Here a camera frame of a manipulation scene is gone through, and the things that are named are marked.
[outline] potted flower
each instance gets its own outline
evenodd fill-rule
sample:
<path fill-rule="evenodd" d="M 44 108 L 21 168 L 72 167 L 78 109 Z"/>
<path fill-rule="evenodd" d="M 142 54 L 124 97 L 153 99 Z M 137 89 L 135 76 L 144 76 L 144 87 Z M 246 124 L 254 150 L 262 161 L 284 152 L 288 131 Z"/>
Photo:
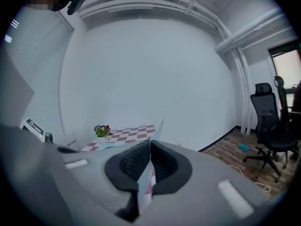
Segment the potted flower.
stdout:
<path fill-rule="evenodd" d="M 108 141 L 108 136 L 111 135 L 110 130 L 109 126 L 97 125 L 94 127 L 98 144 L 104 144 Z"/>

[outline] chair base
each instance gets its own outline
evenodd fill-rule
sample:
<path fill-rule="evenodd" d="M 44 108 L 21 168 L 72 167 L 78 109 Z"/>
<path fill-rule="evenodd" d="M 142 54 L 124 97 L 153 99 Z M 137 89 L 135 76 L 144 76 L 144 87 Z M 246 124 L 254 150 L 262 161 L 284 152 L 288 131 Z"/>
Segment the chair base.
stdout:
<path fill-rule="evenodd" d="M 272 151 L 268 151 L 268 153 L 266 154 L 263 151 L 263 148 L 258 148 L 258 154 L 262 154 L 262 156 L 247 156 L 243 159 L 243 162 L 246 162 L 247 159 L 254 159 L 254 160 L 259 160 L 259 161 L 263 161 L 263 165 L 261 167 L 261 169 L 259 170 L 257 176 L 255 177 L 255 180 L 259 177 L 260 173 L 262 172 L 263 168 L 265 167 L 266 164 L 269 164 L 272 169 L 278 174 L 278 177 L 275 179 L 275 182 L 277 183 L 279 181 L 279 178 L 281 177 L 281 173 L 278 170 L 278 168 L 276 167 L 276 165 L 273 162 L 273 159 L 276 159 L 276 161 L 278 160 L 278 156 L 271 156 Z M 287 164 L 287 152 L 285 153 L 285 158 L 286 158 L 286 162 L 283 165 L 283 168 L 286 168 L 286 164 Z"/>

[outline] table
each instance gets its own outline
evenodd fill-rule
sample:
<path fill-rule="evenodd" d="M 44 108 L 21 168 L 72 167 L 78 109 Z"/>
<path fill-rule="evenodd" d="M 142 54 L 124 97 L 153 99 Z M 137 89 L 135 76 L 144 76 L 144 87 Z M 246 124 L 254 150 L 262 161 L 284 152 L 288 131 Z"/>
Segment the table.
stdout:
<path fill-rule="evenodd" d="M 85 146 L 82 151 L 92 152 L 103 150 L 109 147 L 120 146 L 126 143 L 133 143 L 139 140 L 150 140 L 156 132 L 154 125 L 140 126 L 136 128 L 126 128 L 121 130 L 112 130 L 112 135 L 109 136 L 108 142 L 105 144 L 98 144 L 95 139 L 89 145 Z"/>

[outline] cable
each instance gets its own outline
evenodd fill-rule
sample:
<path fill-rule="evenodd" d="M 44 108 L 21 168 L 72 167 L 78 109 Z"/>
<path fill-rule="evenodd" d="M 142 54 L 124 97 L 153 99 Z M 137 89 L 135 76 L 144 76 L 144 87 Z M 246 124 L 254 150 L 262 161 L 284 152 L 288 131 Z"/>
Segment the cable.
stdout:
<path fill-rule="evenodd" d="M 270 194 L 270 192 L 272 191 L 272 188 L 270 186 L 267 186 L 265 184 L 262 184 L 262 183 L 258 183 L 258 182 L 254 182 L 255 184 L 259 184 L 259 185 L 262 185 L 264 186 L 263 188 L 263 191 L 266 193 L 266 194 Z"/>
<path fill-rule="evenodd" d="M 240 171 L 241 175 L 244 175 L 243 172 L 241 171 L 241 169 L 239 169 L 238 167 L 233 166 L 233 165 L 228 165 L 228 166 L 236 168 L 237 170 Z M 258 185 L 261 185 L 261 186 L 264 186 L 264 188 L 262 189 L 262 191 L 265 192 L 269 196 L 270 192 L 272 191 L 272 188 L 270 186 L 262 184 L 262 183 L 258 183 L 258 182 L 254 182 L 254 183 L 258 184 Z"/>
<path fill-rule="evenodd" d="M 243 172 L 241 171 L 241 169 L 239 169 L 239 168 L 237 168 L 236 166 L 233 166 L 233 165 L 228 165 L 228 166 L 238 169 L 240 171 L 241 175 L 243 175 Z"/>

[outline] checkered tablecloth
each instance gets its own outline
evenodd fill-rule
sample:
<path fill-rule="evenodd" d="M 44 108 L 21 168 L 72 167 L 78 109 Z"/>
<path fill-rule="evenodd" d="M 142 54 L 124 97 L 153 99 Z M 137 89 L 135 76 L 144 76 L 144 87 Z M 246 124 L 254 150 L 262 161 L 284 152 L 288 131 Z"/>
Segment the checkered tablecloth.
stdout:
<path fill-rule="evenodd" d="M 123 130 L 112 130 L 112 135 L 109 136 L 107 144 L 124 144 L 132 143 L 138 140 L 149 140 L 155 133 L 155 127 L 140 126 L 136 128 L 126 128 Z M 93 141 L 89 145 L 85 146 L 82 151 L 92 152 L 101 150 L 102 148 L 97 144 L 97 141 Z"/>

